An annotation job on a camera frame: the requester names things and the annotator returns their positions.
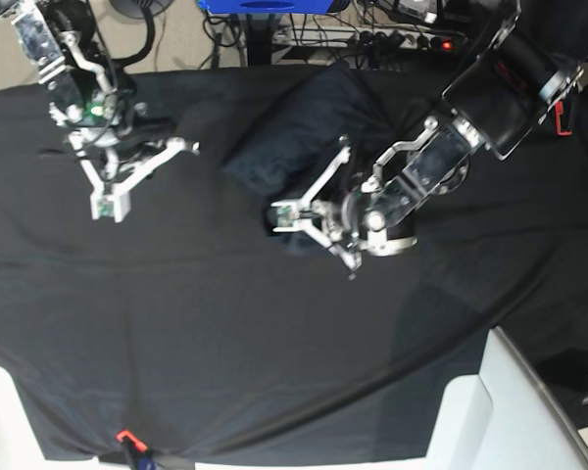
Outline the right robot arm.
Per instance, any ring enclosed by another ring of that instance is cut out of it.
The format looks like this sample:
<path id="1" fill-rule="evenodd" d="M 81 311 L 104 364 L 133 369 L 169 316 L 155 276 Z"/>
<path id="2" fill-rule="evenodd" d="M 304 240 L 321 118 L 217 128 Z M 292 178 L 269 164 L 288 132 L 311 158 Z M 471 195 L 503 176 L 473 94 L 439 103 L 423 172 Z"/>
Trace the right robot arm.
<path id="1" fill-rule="evenodd" d="M 87 1 L 0 1 L 38 83 L 50 99 L 49 116 L 63 128 L 92 191 L 91 216 L 120 223 L 131 210 L 130 193 L 177 154 L 200 145 L 174 136 L 169 117 L 150 117 L 137 99 L 126 68 L 151 52 L 156 35 L 152 4 L 134 7 L 146 24 L 135 54 L 115 59 Z"/>

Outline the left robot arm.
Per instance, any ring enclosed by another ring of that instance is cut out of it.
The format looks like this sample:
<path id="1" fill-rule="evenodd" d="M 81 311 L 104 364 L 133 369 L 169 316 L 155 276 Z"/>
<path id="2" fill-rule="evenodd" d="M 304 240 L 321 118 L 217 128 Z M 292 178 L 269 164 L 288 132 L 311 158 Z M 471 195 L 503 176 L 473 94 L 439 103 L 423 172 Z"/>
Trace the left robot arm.
<path id="1" fill-rule="evenodd" d="M 417 137 L 357 164 L 342 136 L 308 187 L 270 205 L 271 230 L 316 243 L 350 274 L 364 256 L 413 247 L 417 211 L 458 188 L 475 153 L 507 158 L 577 90 L 588 58 L 588 1 L 550 1 L 539 20 L 531 29 L 520 3 L 504 2 L 487 46 L 444 88 L 441 111 L 424 119 Z"/>

